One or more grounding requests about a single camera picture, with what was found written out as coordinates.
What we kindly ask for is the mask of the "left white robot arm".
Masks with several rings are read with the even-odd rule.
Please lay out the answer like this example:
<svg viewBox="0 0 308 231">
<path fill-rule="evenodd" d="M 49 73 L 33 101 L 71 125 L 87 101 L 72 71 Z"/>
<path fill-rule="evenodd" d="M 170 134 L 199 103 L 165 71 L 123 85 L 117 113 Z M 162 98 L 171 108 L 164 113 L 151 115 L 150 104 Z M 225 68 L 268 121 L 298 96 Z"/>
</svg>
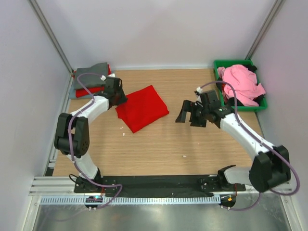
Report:
<svg viewBox="0 0 308 231">
<path fill-rule="evenodd" d="M 104 82 L 103 90 L 91 93 L 88 103 L 70 114 L 59 115 L 54 138 L 54 147 L 66 155 L 78 171 L 76 184 L 83 183 L 93 193 L 101 188 L 122 189 L 120 184 L 103 185 L 100 170 L 89 154 L 90 124 L 110 108 L 127 101 L 122 79 L 111 74 L 100 76 L 100 80 Z"/>
</svg>

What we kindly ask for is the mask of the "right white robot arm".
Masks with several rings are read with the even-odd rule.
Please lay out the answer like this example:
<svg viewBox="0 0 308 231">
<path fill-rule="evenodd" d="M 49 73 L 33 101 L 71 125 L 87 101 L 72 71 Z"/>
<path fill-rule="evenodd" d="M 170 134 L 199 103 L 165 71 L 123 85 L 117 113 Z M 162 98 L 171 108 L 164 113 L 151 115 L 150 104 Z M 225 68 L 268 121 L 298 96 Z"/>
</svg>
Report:
<svg viewBox="0 0 308 231">
<path fill-rule="evenodd" d="M 227 166 L 218 171 L 217 185 L 227 191 L 234 184 L 253 186 L 258 192 L 266 192 L 291 178 L 288 167 L 289 153 L 284 146 L 275 146 L 251 129 L 231 106 L 223 106 L 214 90 L 195 92 L 197 101 L 184 100 L 175 120 L 184 123 L 190 113 L 192 127 L 206 127 L 207 122 L 229 133 L 249 154 L 251 167 Z"/>
</svg>

